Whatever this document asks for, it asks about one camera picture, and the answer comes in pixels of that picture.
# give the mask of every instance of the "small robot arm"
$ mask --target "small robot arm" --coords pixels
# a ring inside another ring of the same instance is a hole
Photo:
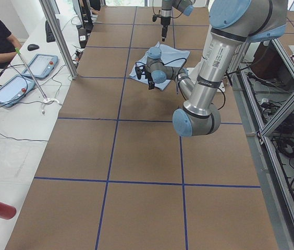
[[[153,15],[153,22],[157,18],[161,19],[162,27],[162,41],[164,42],[167,38],[168,25],[170,25],[170,20],[172,18],[173,7],[179,10],[186,16],[189,16],[193,11],[193,4],[195,0],[162,0],[161,11],[159,14]]]
[[[212,41],[195,84],[184,69],[164,66],[159,48],[149,50],[146,75],[154,83],[175,80],[187,99],[173,114],[180,136],[211,134],[218,129],[221,117],[212,101],[236,48],[244,42],[282,36],[286,16],[286,0],[215,0],[210,11]]]

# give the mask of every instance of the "white cloth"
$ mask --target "white cloth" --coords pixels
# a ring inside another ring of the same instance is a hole
[[[178,49],[174,49],[168,45],[164,45],[158,42],[156,44],[155,47],[159,47],[162,54],[161,54],[161,60],[164,64],[166,64],[169,61],[175,60],[175,59],[179,59],[179,58],[185,58],[187,59],[190,55],[189,51],[179,51]],[[147,56],[148,56],[148,51],[145,52],[145,55],[139,60],[142,63],[146,63],[147,62]],[[181,67],[184,64],[184,60],[177,60],[177,61],[173,61],[170,64],[167,64],[167,66],[171,66],[171,67]],[[148,80],[145,79],[145,76],[142,76],[141,79],[139,80],[135,71],[135,66],[133,65],[133,69],[132,72],[130,74],[130,77],[136,81],[148,84]],[[159,84],[155,84],[155,87],[159,88],[160,90],[164,90],[167,85],[169,84],[170,80],[166,80],[163,83],[159,83]]]

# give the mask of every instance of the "black mouse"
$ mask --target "black mouse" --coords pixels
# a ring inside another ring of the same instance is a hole
[[[38,49],[39,46],[37,44],[29,44],[28,45],[28,51],[34,51],[35,49]]]

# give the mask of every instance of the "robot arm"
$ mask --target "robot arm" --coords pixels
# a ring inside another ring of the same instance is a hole
[[[244,42],[262,42],[282,36],[286,15],[286,0],[215,0],[210,11],[212,41],[196,84],[185,71],[178,71],[170,78],[169,69],[162,68],[161,52],[160,57],[155,58],[152,54],[156,48],[152,53],[150,50],[146,71],[152,79],[158,83],[165,78],[177,81],[187,98],[183,108],[173,115],[173,125],[179,135],[210,134],[218,129],[221,118],[212,101],[236,48]]]
[[[153,22],[157,18],[161,19],[162,27],[162,41],[164,42],[167,37],[168,25],[170,25],[170,20],[172,18],[172,9],[173,7],[179,10],[186,16],[189,16],[193,11],[193,4],[195,0],[162,0],[162,7],[160,14],[153,15]]]

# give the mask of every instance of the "black keyboard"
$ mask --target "black keyboard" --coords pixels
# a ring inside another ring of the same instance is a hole
[[[59,19],[57,19],[57,23],[60,27],[60,21]],[[50,24],[48,23],[48,21],[45,21],[45,33],[46,33],[46,42],[50,43],[50,42],[55,42],[55,38],[54,38],[54,34],[51,30]]]

